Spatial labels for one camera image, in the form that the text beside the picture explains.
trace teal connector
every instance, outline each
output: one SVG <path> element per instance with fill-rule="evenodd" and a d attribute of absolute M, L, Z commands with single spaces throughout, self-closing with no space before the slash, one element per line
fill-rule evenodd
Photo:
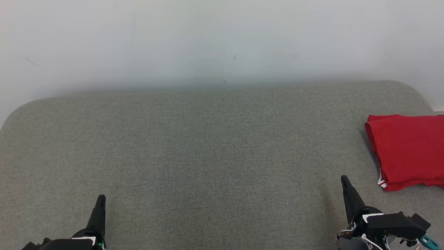
<path fill-rule="evenodd" d="M 438 244 L 431 240 L 430 237 L 427 235 L 424 235 L 420 241 L 421 245 L 427 247 L 430 250 L 440 250 L 440 246 L 438 246 Z"/>

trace white wall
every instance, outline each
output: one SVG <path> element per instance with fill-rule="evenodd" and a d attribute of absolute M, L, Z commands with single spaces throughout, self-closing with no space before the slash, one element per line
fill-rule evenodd
<path fill-rule="evenodd" d="M 284 81 L 398 80 L 444 107 L 443 11 L 441 0 L 2 0 L 0 124 L 69 92 Z"/>

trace red cloth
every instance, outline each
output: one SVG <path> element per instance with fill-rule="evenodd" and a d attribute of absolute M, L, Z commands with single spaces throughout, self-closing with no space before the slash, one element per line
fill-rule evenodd
<path fill-rule="evenodd" d="M 387 184 L 384 190 L 444 187 L 444 116 L 370 115 L 365 131 Z"/>

